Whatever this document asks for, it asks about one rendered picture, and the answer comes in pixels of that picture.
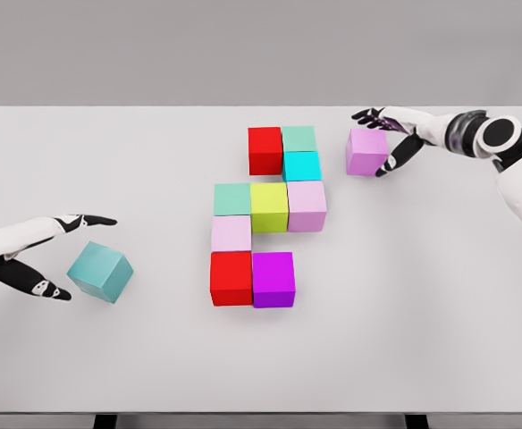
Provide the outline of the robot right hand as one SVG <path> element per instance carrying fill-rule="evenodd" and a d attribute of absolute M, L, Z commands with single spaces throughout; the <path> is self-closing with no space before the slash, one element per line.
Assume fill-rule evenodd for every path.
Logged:
<path fill-rule="evenodd" d="M 352 120 L 368 129 L 398 131 L 406 135 L 376 170 L 375 177 L 401 168 L 423 147 L 436 145 L 437 140 L 425 127 L 432 118 L 426 112 L 401 106 L 369 107 L 351 115 Z"/>

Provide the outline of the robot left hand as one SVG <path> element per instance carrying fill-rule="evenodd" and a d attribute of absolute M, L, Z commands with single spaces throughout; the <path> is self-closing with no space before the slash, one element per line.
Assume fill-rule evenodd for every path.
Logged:
<path fill-rule="evenodd" d="M 69 291 L 57 287 L 35 268 L 16 259 L 23 251 L 55 237 L 91 226 L 115 226 L 113 218 L 94 214 L 40 216 L 0 228 L 0 282 L 32 297 L 69 301 Z"/>

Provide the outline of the orchid pink cube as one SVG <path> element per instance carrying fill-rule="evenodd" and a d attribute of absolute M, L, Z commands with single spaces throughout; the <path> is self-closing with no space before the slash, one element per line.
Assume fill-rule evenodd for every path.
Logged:
<path fill-rule="evenodd" d="M 384 130 L 351 129 L 346 148 L 346 173 L 348 175 L 374 176 L 389 154 Z"/>

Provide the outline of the teal cube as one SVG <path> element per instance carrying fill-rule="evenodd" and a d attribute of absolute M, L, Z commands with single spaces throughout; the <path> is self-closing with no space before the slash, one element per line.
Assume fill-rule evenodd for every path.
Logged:
<path fill-rule="evenodd" d="M 115 303 L 133 273 L 122 252 L 90 241 L 72 263 L 67 276 L 81 291 Z"/>

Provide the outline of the mint green cube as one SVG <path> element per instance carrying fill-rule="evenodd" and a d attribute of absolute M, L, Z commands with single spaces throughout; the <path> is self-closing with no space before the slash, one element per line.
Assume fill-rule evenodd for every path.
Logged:
<path fill-rule="evenodd" d="M 214 215 L 250 215 L 249 183 L 218 183 L 214 189 Z"/>
<path fill-rule="evenodd" d="M 313 126 L 283 126 L 281 132 L 284 152 L 317 151 L 316 133 Z"/>

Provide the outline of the cyan cube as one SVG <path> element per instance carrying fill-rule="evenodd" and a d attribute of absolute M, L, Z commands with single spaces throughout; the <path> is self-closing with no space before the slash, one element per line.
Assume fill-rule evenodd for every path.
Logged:
<path fill-rule="evenodd" d="M 284 181 L 320 181 L 322 172 L 316 151 L 285 152 L 282 178 Z"/>

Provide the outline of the pale pink cube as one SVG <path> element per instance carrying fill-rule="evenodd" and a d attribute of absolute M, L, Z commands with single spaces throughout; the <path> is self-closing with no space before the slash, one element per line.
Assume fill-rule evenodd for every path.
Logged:
<path fill-rule="evenodd" d="M 212 252 L 250 251 L 252 249 L 249 215 L 214 216 L 211 233 Z"/>
<path fill-rule="evenodd" d="M 324 228 L 327 204 L 322 181 L 289 181 L 288 232 L 319 232 Z"/>

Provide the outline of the red cube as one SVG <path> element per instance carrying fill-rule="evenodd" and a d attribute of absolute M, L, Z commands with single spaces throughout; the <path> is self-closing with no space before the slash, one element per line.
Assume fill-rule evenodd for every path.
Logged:
<path fill-rule="evenodd" d="M 252 306 L 252 253 L 212 252 L 209 290 L 214 306 Z"/>
<path fill-rule="evenodd" d="M 282 157 L 280 127 L 248 128 L 248 171 L 250 175 L 281 174 Z"/>

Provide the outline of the yellow-green cube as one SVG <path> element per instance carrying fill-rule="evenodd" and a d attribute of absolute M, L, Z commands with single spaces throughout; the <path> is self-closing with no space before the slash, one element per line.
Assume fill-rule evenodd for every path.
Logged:
<path fill-rule="evenodd" d="M 289 200 L 285 182 L 252 183 L 250 199 L 254 234 L 288 230 Z"/>

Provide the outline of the magenta purple cube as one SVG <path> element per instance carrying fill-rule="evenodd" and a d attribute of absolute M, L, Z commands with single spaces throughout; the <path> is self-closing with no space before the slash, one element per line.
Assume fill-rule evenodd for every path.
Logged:
<path fill-rule="evenodd" d="M 293 307 L 296 279 L 291 252 L 252 255 L 253 307 Z"/>

